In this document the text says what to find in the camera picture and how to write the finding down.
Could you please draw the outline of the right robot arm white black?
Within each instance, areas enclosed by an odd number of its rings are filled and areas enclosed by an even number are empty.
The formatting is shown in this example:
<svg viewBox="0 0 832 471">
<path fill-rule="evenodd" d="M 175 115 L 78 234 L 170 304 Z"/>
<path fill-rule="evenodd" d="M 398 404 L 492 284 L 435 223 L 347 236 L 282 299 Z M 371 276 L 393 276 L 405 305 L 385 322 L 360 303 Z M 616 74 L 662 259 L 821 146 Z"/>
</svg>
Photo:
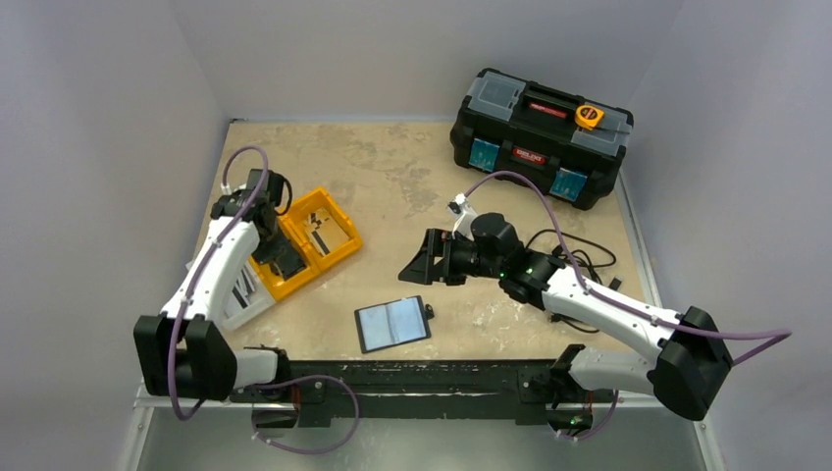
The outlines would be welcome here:
<svg viewBox="0 0 832 471">
<path fill-rule="evenodd" d="M 527 247 L 499 213 L 473 219 L 468 234 L 428 229 L 403 282 L 461 286 L 490 278 L 513 300 L 584 322 L 630 347 L 604 353 L 582 347 L 553 369 L 550 384 L 565 399 L 585 390 L 650 394 L 676 415 L 701 421 L 734 366 L 709 313 L 642 303 L 588 281 L 550 253 Z"/>
</svg>

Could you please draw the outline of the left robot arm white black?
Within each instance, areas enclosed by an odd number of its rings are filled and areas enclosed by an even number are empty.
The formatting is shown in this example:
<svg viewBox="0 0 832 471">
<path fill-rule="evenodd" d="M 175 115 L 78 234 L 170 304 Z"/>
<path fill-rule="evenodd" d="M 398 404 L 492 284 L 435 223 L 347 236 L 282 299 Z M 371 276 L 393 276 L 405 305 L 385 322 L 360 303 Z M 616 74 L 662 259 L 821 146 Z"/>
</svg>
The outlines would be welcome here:
<svg viewBox="0 0 832 471">
<path fill-rule="evenodd" d="M 254 385 L 267 400 L 289 395 L 292 375 L 280 366 L 276 347 L 232 349 L 230 321 L 255 315 L 267 294 L 255 269 L 296 275 L 305 264 L 278 224 L 286 179 L 273 171 L 250 171 L 245 187 L 221 196 L 211 208 L 209 232 L 175 294 L 155 316 L 133 328 L 147 391 L 179 398 L 222 400 Z"/>
</svg>

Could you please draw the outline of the card with black stripe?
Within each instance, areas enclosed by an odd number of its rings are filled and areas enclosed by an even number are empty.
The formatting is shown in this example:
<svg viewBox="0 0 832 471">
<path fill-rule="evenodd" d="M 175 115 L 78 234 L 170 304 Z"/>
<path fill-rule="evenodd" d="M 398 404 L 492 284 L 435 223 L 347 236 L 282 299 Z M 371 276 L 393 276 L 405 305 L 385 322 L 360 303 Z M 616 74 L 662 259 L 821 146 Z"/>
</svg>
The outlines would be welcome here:
<svg viewBox="0 0 832 471">
<path fill-rule="evenodd" d="M 324 208 L 310 213 L 304 228 L 310 241 L 322 256 L 329 255 L 348 242 L 347 233 Z"/>
</svg>

